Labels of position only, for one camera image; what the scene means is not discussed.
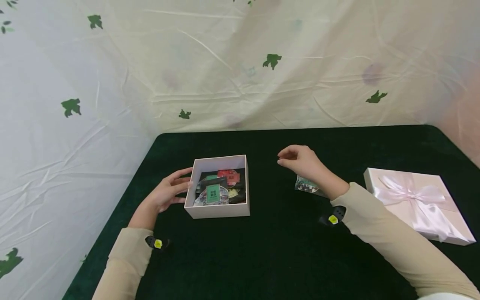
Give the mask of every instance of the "red packet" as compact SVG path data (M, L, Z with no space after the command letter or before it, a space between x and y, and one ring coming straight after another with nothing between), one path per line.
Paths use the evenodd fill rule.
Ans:
M235 170L219 170L217 173L218 177L226 177L227 184L229 186L235 185L237 182L240 182L240 174Z

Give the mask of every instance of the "pink ribbon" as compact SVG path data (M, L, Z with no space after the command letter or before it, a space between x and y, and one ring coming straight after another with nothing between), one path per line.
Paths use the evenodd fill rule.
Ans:
M397 181L401 178L404 184ZM451 197L445 197L433 185L416 189L413 176L408 172L398 172L396 177L383 175L379 180L386 189L373 188L374 195L385 205L397 204L408 201L412 210L413 229L419 232L430 233L438 236L440 242L448 237L468 241L445 217L443 209L457 211Z

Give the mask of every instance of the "long sleeve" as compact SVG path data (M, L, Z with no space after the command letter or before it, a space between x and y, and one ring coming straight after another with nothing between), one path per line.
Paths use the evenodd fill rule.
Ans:
M152 248L145 238L151 230L124 228L108 256L107 267L92 300L133 300L145 274Z
M478 290L453 262L361 186L351 183L332 205L347 208L343 222L350 232L383 255L420 297L452 293L480 300Z

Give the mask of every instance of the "pink gift box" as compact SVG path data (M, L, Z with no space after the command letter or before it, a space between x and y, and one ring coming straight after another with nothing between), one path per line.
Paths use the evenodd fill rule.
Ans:
M375 168L363 176L386 209L427 239L461 246L476 242L440 176Z

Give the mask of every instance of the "fabric backdrop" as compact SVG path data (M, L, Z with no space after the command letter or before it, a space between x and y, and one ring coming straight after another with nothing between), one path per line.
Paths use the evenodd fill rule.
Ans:
M479 13L475 0L5 0L2 295L63 295L164 132L427 123L479 165Z

